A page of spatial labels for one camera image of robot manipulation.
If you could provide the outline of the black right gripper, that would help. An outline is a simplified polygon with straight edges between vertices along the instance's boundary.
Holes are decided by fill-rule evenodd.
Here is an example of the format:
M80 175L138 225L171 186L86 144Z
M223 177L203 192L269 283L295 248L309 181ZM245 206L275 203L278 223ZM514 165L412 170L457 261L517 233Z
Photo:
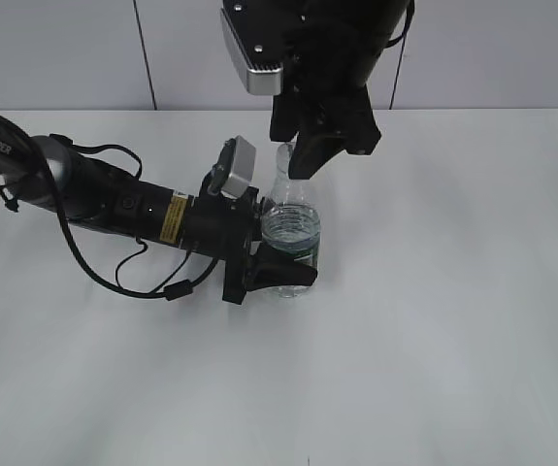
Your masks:
M295 141L291 180L309 180L341 151L369 155L381 138L367 80L380 48L353 28L284 34L283 89L273 98L270 139Z

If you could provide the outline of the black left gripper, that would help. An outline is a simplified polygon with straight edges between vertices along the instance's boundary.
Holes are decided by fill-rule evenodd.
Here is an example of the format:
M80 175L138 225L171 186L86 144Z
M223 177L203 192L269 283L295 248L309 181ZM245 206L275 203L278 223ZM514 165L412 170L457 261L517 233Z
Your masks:
M247 291L281 286L312 286L317 270L293 255L260 245L259 228L270 212L270 197L257 202L259 189L248 187L237 199L222 194L200 195L193 206L194 251L224 262L222 300L241 305Z

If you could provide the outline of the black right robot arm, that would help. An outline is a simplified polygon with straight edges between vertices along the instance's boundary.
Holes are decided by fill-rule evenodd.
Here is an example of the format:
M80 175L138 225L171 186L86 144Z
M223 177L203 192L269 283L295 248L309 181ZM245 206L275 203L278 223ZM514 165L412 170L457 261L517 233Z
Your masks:
M406 38L412 1L302 1L282 35L282 91L270 138L292 142L292 180L308 180L345 151L369 155L381 139L367 82L382 53Z

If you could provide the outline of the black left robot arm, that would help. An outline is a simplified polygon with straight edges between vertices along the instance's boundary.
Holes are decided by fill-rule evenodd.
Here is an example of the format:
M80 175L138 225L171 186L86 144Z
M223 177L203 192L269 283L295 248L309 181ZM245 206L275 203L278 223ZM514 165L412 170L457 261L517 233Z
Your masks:
M142 181L97 158L105 146L79 146L63 135L29 136L0 115L0 199L15 212L21 202L57 215L75 259L95 282L136 299L173 301L193 293L224 262L222 298L240 304L255 290L310 286L311 265L262 240L258 190L250 181L255 148L227 140L196 196ZM74 226L201 254L210 259L194 280L166 282L152 291L112 283L90 268L72 235Z

